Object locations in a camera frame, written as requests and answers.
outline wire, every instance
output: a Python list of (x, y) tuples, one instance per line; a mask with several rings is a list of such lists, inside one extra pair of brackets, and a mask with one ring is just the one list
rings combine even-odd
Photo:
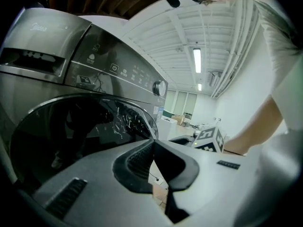
[(157, 179), (157, 181), (159, 180), (159, 178), (155, 177), (153, 174), (151, 174), (151, 173), (150, 173), (150, 175), (152, 175), (154, 178), (156, 178), (156, 179)]
[(225, 150), (225, 149), (224, 149), (224, 151), (229, 152), (229, 153), (232, 153), (232, 154), (235, 154), (235, 155), (238, 155), (238, 156), (242, 156), (242, 157), (244, 156), (244, 155), (241, 155), (241, 154), (238, 154), (238, 153), (236, 153), (236, 152), (229, 151), (229, 150)]

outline person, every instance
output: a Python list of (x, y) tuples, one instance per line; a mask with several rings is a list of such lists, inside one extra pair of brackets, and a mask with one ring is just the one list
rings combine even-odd
[[(205, 0), (205, 3), (216, 1), (223, 0)], [(270, 95), (247, 126), (236, 137), (225, 143), (225, 151), (241, 155), (250, 147), (264, 143), (279, 127), (283, 117), (272, 93), (302, 57), (302, 47), (300, 42), (296, 41), (296, 30), (279, 3), (276, 0), (255, 0), (255, 4), (259, 11), (260, 23), (264, 28), (274, 82)]]

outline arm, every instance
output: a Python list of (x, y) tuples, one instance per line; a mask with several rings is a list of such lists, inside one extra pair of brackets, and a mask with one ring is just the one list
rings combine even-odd
[(224, 149), (241, 155), (245, 154), (250, 147), (268, 140), (279, 127), (282, 119), (276, 103), (269, 96), (244, 130), (228, 141)]

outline ceiling light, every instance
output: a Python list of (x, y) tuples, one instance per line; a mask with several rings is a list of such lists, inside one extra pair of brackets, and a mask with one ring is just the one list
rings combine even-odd
[(201, 49), (199, 48), (194, 49), (194, 58), (196, 65), (196, 73), (201, 73)]

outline washing machine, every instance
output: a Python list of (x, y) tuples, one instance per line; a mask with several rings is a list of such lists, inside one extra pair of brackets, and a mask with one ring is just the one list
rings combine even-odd
[(16, 125), (31, 109), (78, 93), (122, 98), (157, 121), (167, 86), (142, 56), (91, 22), (57, 10), (26, 9), (0, 57), (0, 133), (9, 151)]

